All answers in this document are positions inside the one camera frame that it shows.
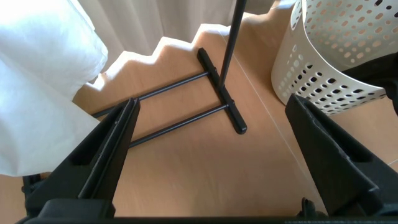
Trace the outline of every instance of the horizontal black rod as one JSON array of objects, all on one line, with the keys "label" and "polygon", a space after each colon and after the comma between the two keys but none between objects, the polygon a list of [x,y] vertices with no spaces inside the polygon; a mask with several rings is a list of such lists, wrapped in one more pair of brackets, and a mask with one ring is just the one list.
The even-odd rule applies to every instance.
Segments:
[{"label": "horizontal black rod", "polygon": [[202,112],[200,114],[197,114],[195,116],[187,118],[187,119],[185,119],[183,121],[180,121],[178,123],[175,123],[173,125],[170,125],[169,127],[166,127],[164,129],[158,130],[158,131],[156,131],[156,132],[154,132],[152,134],[148,134],[147,136],[144,136],[142,138],[139,138],[139,139],[134,140],[133,142],[131,142],[130,143],[130,147],[134,147],[134,146],[136,146],[138,144],[141,144],[141,143],[144,143],[144,142],[149,141],[151,139],[154,139],[156,137],[159,137],[159,136],[161,136],[163,134],[166,134],[166,133],[168,133],[170,131],[173,131],[173,130],[175,130],[177,128],[181,128],[182,126],[184,126],[186,124],[189,124],[189,123],[192,123],[194,121],[197,121],[197,120],[199,120],[201,118],[204,118],[205,116],[211,115],[211,114],[213,114],[213,113],[215,113],[217,111],[223,110],[223,109],[225,109],[227,107],[228,107],[228,105],[216,106],[216,107],[214,107],[214,108],[212,108],[210,110],[207,110],[205,112]]},{"label": "horizontal black rod", "polygon": [[[150,91],[149,93],[145,93],[145,94],[143,94],[143,95],[141,95],[141,96],[138,96],[138,98],[139,98],[140,101],[141,101],[141,100],[144,100],[144,99],[148,99],[149,97],[158,95],[159,93],[163,93],[163,92],[165,92],[165,91],[167,91],[167,90],[171,90],[171,89],[173,89],[173,88],[175,88],[175,87],[178,87],[178,86],[180,86],[180,85],[184,85],[184,84],[186,84],[186,83],[188,83],[188,82],[197,80],[198,78],[205,77],[205,76],[207,76],[208,74],[209,74],[209,72],[208,72],[208,71],[205,71],[205,72],[202,72],[202,73],[193,75],[193,76],[191,76],[191,77],[184,78],[183,80],[179,80],[179,81],[177,81],[177,82],[175,82],[175,83],[171,83],[171,84],[169,84],[169,85],[167,85],[167,86],[163,86],[162,88],[159,88],[159,89],[157,89],[157,90]],[[111,112],[111,110],[112,110],[113,108],[114,108],[114,106],[112,106],[112,107],[110,107],[110,108],[106,108],[106,109],[104,109],[104,110],[101,110],[101,111],[99,111],[99,112],[97,112],[97,113],[92,114],[92,116],[93,116],[94,118],[99,118],[100,116],[106,115],[106,114],[108,114],[109,112]]]}]

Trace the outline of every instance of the black metal pole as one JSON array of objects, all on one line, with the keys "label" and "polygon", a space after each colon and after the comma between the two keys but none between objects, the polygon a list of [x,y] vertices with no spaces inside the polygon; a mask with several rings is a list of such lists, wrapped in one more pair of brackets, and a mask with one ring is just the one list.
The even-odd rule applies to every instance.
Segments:
[{"label": "black metal pole", "polygon": [[220,81],[218,82],[219,87],[222,87],[225,84],[226,74],[228,72],[229,63],[231,62],[232,53],[234,52],[236,39],[238,38],[239,27],[241,26],[245,5],[246,0],[236,0],[234,16],[229,30],[229,39],[226,44],[223,66],[220,73]]},{"label": "black metal pole", "polygon": [[187,124],[189,124],[189,123],[192,123],[192,122],[194,122],[194,121],[197,121],[197,120],[199,120],[199,119],[201,119],[201,118],[204,118],[205,116],[211,115],[211,114],[213,114],[213,113],[215,113],[215,112],[217,112],[217,111],[223,110],[223,109],[225,109],[225,108],[227,108],[227,107],[228,107],[228,105],[216,106],[216,107],[214,107],[214,108],[212,108],[212,109],[210,109],[210,110],[207,110],[207,111],[205,111],[205,112],[202,112],[202,113],[200,113],[200,114],[197,114],[197,115],[195,115],[195,116],[192,116],[192,117],[190,117],[190,118],[187,118],[187,119],[185,119],[185,120],[183,120],[183,121],[180,121],[180,122],[178,122],[178,123],[175,123],[175,124],[173,124],[173,125],[170,125],[169,127],[166,127],[166,128],[164,128],[164,129],[158,130],[158,131],[156,131],[156,132],[154,132],[154,133],[152,133],[152,134],[149,134],[149,135],[147,135],[147,136],[144,136],[144,137],[142,137],[142,138],[139,138],[139,139],[137,139],[137,140],[134,140],[133,142],[130,143],[130,147],[134,147],[134,146],[136,146],[136,145],[139,145],[139,144],[141,144],[141,143],[144,143],[144,142],[146,142],[146,141],[149,141],[149,140],[151,140],[151,139],[154,139],[154,138],[156,138],[156,137],[159,137],[159,136],[161,136],[161,135],[163,135],[163,134],[166,134],[166,133],[168,133],[168,132],[171,132],[171,131],[173,131],[173,130],[175,130],[175,129],[177,129],[177,128],[181,128],[182,126],[185,126],[185,125],[187,125]]},{"label": "black metal pole", "polygon": [[[149,93],[145,93],[145,94],[143,94],[141,96],[138,96],[138,98],[139,98],[140,101],[144,100],[144,99],[148,99],[149,97],[158,95],[159,93],[163,93],[163,92],[165,92],[167,90],[171,90],[171,89],[173,89],[175,87],[178,87],[180,85],[184,85],[184,84],[186,84],[188,82],[197,80],[198,78],[205,77],[208,74],[209,74],[209,71],[205,71],[205,72],[193,75],[191,77],[184,78],[183,80],[179,80],[179,81],[177,81],[175,83],[171,83],[171,84],[169,84],[167,86],[163,86],[162,88],[159,88],[159,89],[156,89],[154,91],[150,91]],[[97,113],[92,114],[92,116],[95,117],[95,118],[99,118],[100,116],[106,115],[109,112],[111,112],[113,108],[114,108],[114,106],[112,106],[110,108],[106,108],[104,110],[101,110],[101,111],[99,111]]]}]

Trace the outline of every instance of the wooden floor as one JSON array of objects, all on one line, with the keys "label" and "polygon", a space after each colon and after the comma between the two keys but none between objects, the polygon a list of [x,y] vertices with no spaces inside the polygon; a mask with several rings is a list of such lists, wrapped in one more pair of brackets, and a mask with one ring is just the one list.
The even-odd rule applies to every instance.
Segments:
[{"label": "wooden floor", "polygon": [[[273,9],[244,20],[227,89],[248,125],[234,132],[224,111],[131,149],[114,198],[117,216],[295,215],[302,197],[324,210],[300,153],[271,68],[290,16]],[[203,32],[191,50],[166,45],[154,63],[131,60],[101,91],[84,86],[74,102],[88,113],[201,72],[204,47],[221,70],[228,37]],[[207,78],[142,101],[133,139],[219,104]],[[398,119],[383,99],[332,117],[398,170]],[[20,178],[0,177],[0,216],[24,216]]]}]

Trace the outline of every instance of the perforated basket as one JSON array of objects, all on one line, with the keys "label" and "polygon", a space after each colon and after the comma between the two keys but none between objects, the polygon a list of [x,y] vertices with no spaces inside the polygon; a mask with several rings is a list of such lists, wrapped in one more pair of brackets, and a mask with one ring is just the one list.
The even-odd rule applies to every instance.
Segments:
[{"label": "perforated basket", "polygon": [[301,0],[272,68],[272,86],[286,104],[290,94],[328,115],[383,98],[383,88],[341,73],[398,51],[398,0]]}]

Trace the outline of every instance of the white cloth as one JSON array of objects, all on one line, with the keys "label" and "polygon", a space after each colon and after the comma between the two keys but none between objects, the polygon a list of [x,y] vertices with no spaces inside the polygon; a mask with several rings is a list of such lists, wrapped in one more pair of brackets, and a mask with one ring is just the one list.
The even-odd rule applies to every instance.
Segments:
[{"label": "white cloth", "polygon": [[52,171],[98,124],[71,100],[107,55],[70,1],[0,2],[0,174]]}]

